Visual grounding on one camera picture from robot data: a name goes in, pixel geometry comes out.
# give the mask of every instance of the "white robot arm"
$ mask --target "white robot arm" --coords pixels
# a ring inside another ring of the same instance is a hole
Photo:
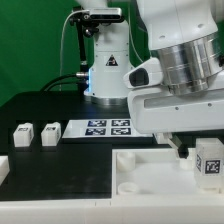
[[[119,8],[109,8],[107,0],[77,0],[90,18],[123,18]],[[89,69],[89,88],[85,98],[103,105],[126,104],[129,89],[123,83],[124,74],[133,69],[129,61],[129,26],[99,22],[94,38],[94,64]]]
[[[124,77],[134,88],[128,105],[136,129],[144,134],[222,129],[224,73],[210,1],[137,3],[159,62],[155,66],[151,58]]]

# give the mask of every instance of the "white box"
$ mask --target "white box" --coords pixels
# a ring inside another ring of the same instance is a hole
[[[33,124],[20,124],[13,133],[15,147],[29,147],[34,137]]]
[[[58,122],[47,124],[41,132],[42,146],[56,146],[61,138],[61,125]]]

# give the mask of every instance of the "green background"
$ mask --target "green background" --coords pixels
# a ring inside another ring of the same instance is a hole
[[[127,18],[128,3],[119,6]],[[0,105],[19,92],[39,91],[60,73],[60,42],[64,21],[74,6],[73,0],[1,0],[0,7]],[[136,24],[133,8],[131,18]],[[149,57],[147,36],[132,25],[133,39],[143,59]],[[86,41],[90,64],[93,62],[92,41]],[[139,64],[133,50],[130,60]],[[79,70],[78,43],[75,27],[67,26],[64,44],[63,74]],[[76,86],[63,89],[76,89]]]

